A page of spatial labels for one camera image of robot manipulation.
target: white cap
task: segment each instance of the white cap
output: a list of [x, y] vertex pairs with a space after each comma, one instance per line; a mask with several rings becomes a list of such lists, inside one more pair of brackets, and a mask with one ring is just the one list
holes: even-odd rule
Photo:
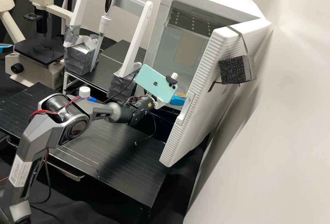
[[90, 96], [90, 88], [89, 87], [80, 87], [79, 96], [82, 98], [88, 98]]
[[176, 78], [178, 78], [178, 74], [177, 73], [173, 73], [171, 76], [172, 79], [176, 80]]

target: gray robotic arm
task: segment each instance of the gray robotic arm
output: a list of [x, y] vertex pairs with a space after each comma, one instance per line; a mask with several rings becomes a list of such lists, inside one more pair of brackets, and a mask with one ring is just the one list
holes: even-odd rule
[[64, 95], [53, 94], [40, 101], [38, 108], [56, 114], [36, 114], [25, 129], [6, 187], [0, 191], [1, 223], [30, 223], [29, 191], [48, 148], [80, 136], [92, 120], [109, 119], [134, 126], [154, 108], [154, 100], [144, 96], [133, 103], [103, 105], [78, 99], [70, 104]]

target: bottle cap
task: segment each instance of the bottle cap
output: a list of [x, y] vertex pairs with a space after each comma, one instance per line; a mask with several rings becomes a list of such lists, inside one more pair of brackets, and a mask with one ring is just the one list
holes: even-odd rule
[[90, 88], [89, 87], [80, 87], [79, 88], [79, 96], [82, 98], [90, 97]]

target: label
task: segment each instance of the label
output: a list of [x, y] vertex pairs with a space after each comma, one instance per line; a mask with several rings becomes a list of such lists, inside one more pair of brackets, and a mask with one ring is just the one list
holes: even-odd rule
[[110, 117], [110, 114], [107, 113], [97, 113], [96, 117]]
[[31, 169], [32, 162], [24, 162], [18, 155], [15, 155], [11, 167], [9, 181], [14, 187], [23, 187]]

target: mint green iphone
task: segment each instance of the mint green iphone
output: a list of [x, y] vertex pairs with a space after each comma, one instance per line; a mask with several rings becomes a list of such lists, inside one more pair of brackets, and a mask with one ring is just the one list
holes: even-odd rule
[[142, 65], [140, 72], [135, 78], [135, 82], [166, 104], [171, 101], [178, 88], [177, 84], [169, 83], [165, 76], [146, 64]]

